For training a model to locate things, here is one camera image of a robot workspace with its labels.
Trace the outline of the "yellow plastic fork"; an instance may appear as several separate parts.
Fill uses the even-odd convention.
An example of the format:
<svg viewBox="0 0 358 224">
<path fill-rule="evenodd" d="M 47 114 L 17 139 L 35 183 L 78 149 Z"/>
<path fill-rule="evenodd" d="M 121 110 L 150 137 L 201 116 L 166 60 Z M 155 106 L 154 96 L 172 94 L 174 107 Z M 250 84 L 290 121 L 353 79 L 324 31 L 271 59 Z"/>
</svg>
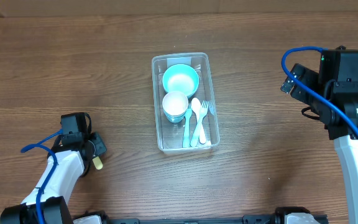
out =
<svg viewBox="0 0 358 224">
<path fill-rule="evenodd" d="M 94 157 L 92 161 L 97 170 L 101 170 L 103 168 L 103 163 L 99 156 Z"/>
</svg>

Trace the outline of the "pink plastic cup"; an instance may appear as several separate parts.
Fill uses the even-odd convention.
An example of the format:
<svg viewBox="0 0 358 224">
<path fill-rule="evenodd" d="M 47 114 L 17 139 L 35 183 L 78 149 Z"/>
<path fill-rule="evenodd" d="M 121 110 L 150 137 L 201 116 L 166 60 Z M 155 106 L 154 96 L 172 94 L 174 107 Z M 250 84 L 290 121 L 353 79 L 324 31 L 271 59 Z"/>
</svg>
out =
<svg viewBox="0 0 358 224">
<path fill-rule="evenodd" d="M 167 114 L 180 115 L 188 108 L 188 98 L 180 91 L 171 91 L 163 97 L 162 106 Z"/>
</svg>

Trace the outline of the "green plastic fork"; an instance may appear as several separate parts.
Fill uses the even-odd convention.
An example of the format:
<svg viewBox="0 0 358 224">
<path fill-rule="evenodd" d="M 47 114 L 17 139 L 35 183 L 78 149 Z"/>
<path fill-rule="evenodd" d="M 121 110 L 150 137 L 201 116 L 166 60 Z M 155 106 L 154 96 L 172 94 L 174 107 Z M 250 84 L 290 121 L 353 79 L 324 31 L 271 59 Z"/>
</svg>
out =
<svg viewBox="0 0 358 224">
<path fill-rule="evenodd" d="M 185 130 L 183 133 L 183 142 L 182 147 L 188 148 L 190 146 L 190 118 L 192 115 L 191 105 L 188 105 L 188 108 L 185 111 Z"/>
</svg>

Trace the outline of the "light blue bowl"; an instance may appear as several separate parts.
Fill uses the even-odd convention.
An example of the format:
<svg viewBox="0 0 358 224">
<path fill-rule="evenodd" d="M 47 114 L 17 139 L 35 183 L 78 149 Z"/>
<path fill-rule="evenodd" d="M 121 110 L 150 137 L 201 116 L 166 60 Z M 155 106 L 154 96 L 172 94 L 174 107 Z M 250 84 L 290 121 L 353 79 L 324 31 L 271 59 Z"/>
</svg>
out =
<svg viewBox="0 0 358 224">
<path fill-rule="evenodd" d="M 180 91 L 187 98 L 198 90 L 200 78 L 194 68 L 185 64 L 176 64 L 167 68 L 162 77 L 163 89 L 166 93 Z"/>
</svg>

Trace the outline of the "green plastic cup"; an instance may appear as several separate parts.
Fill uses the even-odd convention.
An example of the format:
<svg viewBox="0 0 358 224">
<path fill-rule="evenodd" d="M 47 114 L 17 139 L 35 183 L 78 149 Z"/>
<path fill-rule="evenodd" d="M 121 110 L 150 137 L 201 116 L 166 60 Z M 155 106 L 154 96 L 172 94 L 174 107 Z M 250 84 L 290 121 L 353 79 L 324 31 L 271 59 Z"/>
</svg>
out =
<svg viewBox="0 0 358 224">
<path fill-rule="evenodd" d="M 180 114 L 180 115 L 176 115 L 176 116 L 166 114 L 165 116 L 169 120 L 169 122 L 171 122 L 171 123 L 179 123 L 179 122 L 181 122 L 183 120 L 183 118 L 185 117 L 185 114 Z"/>
</svg>

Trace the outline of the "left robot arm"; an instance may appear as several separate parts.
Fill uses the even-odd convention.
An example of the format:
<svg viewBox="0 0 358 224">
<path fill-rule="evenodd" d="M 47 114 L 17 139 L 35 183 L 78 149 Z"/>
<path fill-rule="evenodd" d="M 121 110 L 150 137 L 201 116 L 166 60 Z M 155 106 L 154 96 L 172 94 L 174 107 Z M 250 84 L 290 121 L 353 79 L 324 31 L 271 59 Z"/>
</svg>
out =
<svg viewBox="0 0 358 224">
<path fill-rule="evenodd" d="M 20 205 L 5 208 L 1 224 L 83 223 L 103 224 L 108 219 L 101 212 L 86 213 L 73 219 L 67 207 L 76 181 L 84 171 L 79 152 L 53 153 L 34 190 Z"/>
</svg>

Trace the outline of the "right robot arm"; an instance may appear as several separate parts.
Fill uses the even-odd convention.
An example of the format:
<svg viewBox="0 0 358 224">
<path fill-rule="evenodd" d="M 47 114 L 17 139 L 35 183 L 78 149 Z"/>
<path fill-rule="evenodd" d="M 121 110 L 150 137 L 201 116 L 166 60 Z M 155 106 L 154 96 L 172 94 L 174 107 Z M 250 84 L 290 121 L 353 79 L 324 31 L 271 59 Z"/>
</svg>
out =
<svg viewBox="0 0 358 224">
<path fill-rule="evenodd" d="M 350 223 L 358 223 L 358 65 L 312 71 L 294 64 L 281 90 L 324 124 L 339 157 Z"/>
</svg>

